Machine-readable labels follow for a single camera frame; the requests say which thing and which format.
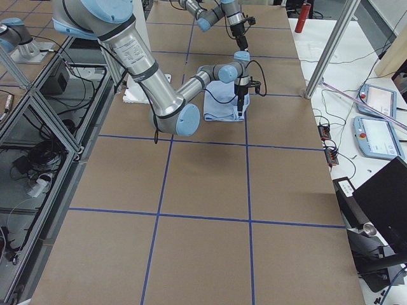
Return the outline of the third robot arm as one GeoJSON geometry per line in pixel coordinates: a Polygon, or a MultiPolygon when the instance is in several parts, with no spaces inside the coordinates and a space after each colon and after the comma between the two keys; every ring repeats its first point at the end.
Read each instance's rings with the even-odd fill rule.
{"type": "Polygon", "coordinates": [[[40,64],[54,50],[54,45],[36,41],[17,17],[1,20],[1,47],[18,64],[40,64]]]}

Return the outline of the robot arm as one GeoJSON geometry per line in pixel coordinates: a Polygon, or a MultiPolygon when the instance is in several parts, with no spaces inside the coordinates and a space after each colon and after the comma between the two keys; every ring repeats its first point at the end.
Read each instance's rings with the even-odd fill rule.
{"type": "Polygon", "coordinates": [[[63,34],[106,43],[145,92],[156,131],[190,136],[200,122],[200,111],[191,100],[212,81],[235,83],[237,114],[243,114],[250,80],[247,68],[250,57],[245,38],[246,19],[237,1],[221,1],[212,10],[201,8],[196,1],[179,4],[194,15],[203,31],[225,17],[240,50],[229,64],[202,66],[178,90],[173,89],[135,28],[131,1],[54,1],[53,24],[55,30],[63,34]]]}
{"type": "Polygon", "coordinates": [[[238,1],[218,1],[217,5],[211,9],[201,7],[198,1],[180,0],[180,7],[194,16],[202,32],[209,31],[221,19],[224,19],[229,27],[229,37],[235,40],[240,51],[247,51],[249,48],[245,28],[245,23],[255,24],[255,18],[244,15],[238,1]]]}

